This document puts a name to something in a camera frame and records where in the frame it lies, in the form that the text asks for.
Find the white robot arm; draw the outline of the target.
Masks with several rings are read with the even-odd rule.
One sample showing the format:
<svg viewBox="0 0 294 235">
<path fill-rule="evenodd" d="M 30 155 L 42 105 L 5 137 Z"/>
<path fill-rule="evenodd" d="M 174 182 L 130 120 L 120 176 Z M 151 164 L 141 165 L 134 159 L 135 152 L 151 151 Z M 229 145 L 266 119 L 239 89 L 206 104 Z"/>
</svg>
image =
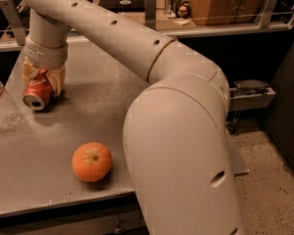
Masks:
<svg viewBox="0 0 294 235">
<path fill-rule="evenodd" d="M 131 103 L 122 142 L 150 235 L 245 235 L 225 121 L 222 70 L 184 44 L 86 0 L 24 0 L 31 9 L 24 51 L 59 68 L 69 28 L 149 87 Z"/>
</svg>

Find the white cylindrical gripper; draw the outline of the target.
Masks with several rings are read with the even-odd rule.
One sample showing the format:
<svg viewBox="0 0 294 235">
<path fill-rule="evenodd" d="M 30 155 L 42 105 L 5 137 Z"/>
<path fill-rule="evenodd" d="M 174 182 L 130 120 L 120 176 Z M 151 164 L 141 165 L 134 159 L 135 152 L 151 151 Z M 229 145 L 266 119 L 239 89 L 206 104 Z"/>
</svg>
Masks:
<svg viewBox="0 0 294 235">
<path fill-rule="evenodd" d="M 35 79 L 40 68 L 49 70 L 47 78 L 52 85 L 53 95 L 58 97 L 64 88 L 66 68 L 63 64 L 68 59 L 68 44 L 61 47 L 46 47 L 34 42 L 29 36 L 25 39 L 23 63 L 23 81 L 29 84 Z"/>
</svg>

